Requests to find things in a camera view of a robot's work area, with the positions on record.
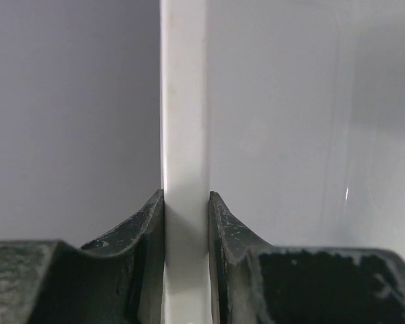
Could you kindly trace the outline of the white translucent plastic bin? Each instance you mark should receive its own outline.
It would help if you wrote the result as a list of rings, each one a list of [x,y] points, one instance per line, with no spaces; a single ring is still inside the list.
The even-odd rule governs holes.
[[[166,323],[214,323],[209,199],[405,261],[405,1],[162,1]]]

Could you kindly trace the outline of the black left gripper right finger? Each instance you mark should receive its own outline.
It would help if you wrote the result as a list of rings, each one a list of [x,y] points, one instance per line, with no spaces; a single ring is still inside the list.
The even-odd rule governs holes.
[[[373,248],[274,246],[209,199],[214,323],[405,323],[405,261]]]

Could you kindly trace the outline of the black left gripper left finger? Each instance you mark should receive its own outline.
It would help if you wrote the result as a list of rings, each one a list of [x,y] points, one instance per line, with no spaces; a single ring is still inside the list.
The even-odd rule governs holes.
[[[0,323],[160,323],[163,192],[80,248],[0,241]]]

